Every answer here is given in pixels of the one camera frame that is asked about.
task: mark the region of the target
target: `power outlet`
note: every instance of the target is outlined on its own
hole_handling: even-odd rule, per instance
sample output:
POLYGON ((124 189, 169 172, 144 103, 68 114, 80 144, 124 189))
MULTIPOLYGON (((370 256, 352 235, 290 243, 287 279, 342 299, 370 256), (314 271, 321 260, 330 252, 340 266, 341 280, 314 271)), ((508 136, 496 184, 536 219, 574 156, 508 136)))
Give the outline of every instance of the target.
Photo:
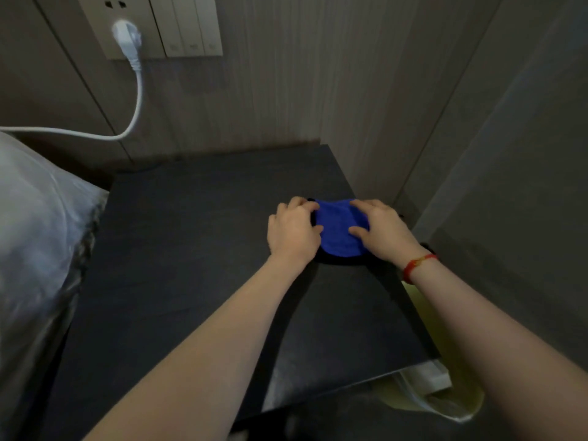
POLYGON ((141 58, 165 58, 159 31, 149 0, 78 0, 90 26, 100 42, 106 57, 124 60, 118 44, 112 37, 112 25, 117 20, 128 20, 141 31, 141 58))

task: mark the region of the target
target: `person's left hand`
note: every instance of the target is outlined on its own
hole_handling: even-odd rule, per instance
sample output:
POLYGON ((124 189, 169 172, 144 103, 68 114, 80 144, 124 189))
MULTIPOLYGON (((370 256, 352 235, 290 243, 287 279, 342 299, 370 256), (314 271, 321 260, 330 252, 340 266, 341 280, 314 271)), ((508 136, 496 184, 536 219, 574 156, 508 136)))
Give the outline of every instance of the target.
POLYGON ((311 212, 319 205, 295 196, 286 206, 280 203, 277 212, 269 216, 268 244, 272 256, 284 257, 302 268, 315 256, 320 246, 323 226, 311 225, 311 212))

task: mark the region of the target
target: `hand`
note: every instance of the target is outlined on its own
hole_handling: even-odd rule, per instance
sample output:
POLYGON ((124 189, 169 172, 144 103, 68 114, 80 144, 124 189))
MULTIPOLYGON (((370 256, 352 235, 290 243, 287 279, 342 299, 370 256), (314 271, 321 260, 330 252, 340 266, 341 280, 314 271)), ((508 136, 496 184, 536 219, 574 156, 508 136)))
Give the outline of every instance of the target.
POLYGON ((285 258, 304 269, 320 246, 323 226, 311 225, 311 212, 318 210, 314 201, 295 196, 286 206, 280 203, 277 212, 269 216, 268 244, 272 256, 285 258))
POLYGON ((376 257, 404 269, 409 261, 430 253, 418 243, 392 207, 378 199, 355 199, 351 205, 367 215, 370 230, 352 226, 349 233, 361 238, 376 257))

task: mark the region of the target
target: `eye mask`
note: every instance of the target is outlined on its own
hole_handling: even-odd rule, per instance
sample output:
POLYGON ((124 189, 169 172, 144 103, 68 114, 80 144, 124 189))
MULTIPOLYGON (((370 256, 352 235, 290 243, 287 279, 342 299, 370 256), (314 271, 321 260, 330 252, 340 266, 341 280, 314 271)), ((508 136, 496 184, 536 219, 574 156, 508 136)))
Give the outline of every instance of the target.
POLYGON ((368 217, 349 204, 349 199, 341 201, 321 201, 320 209, 311 215, 314 225, 321 224, 320 249, 315 259, 322 263, 336 265, 358 265, 364 263, 368 250, 362 241, 349 233, 349 227, 360 226, 369 229, 368 217))

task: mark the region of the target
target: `forearm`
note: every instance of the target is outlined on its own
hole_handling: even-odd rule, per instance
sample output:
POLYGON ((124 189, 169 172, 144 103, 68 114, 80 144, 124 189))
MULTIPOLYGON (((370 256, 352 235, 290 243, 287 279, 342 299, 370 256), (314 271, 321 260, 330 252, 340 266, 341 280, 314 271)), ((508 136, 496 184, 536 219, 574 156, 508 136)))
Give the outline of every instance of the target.
POLYGON ((411 280, 429 299, 484 388, 528 439, 588 439, 588 375, 428 260, 411 280))
POLYGON ((226 437, 275 311, 303 266, 270 257, 145 376, 87 440, 226 437))

